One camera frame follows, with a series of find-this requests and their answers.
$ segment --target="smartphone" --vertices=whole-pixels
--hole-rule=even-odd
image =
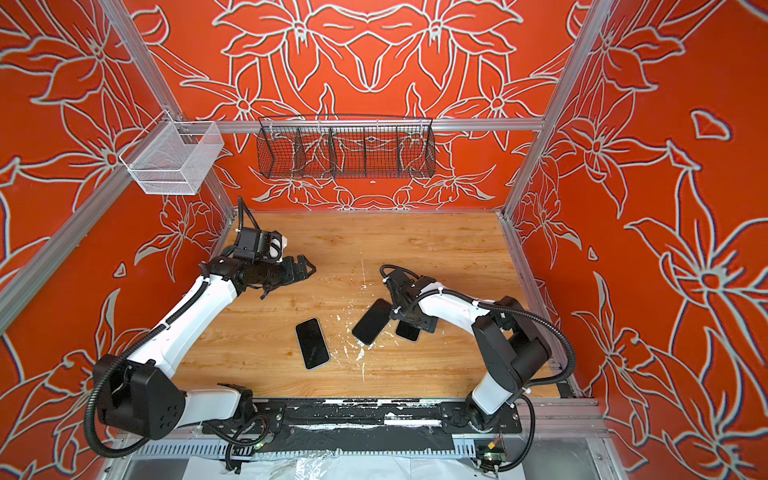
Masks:
[[[304,357],[307,370],[316,369],[331,360],[323,331],[320,330],[320,322],[316,318],[296,325],[296,337],[299,339],[301,356]]]
[[[419,339],[419,332],[421,332],[420,329],[417,329],[410,323],[405,323],[402,320],[400,320],[400,323],[397,324],[397,328],[395,329],[395,334],[397,336],[401,336],[411,342],[415,342]]]
[[[389,311],[391,309],[392,304],[390,302],[383,298],[378,299],[352,329],[352,334],[359,341],[370,345],[384,330],[389,321]]]

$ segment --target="white mesh basket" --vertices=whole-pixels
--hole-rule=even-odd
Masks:
[[[126,164],[128,171],[146,194],[195,195],[224,146],[216,122],[196,144],[186,143],[172,122],[156,128],[150,144]]]

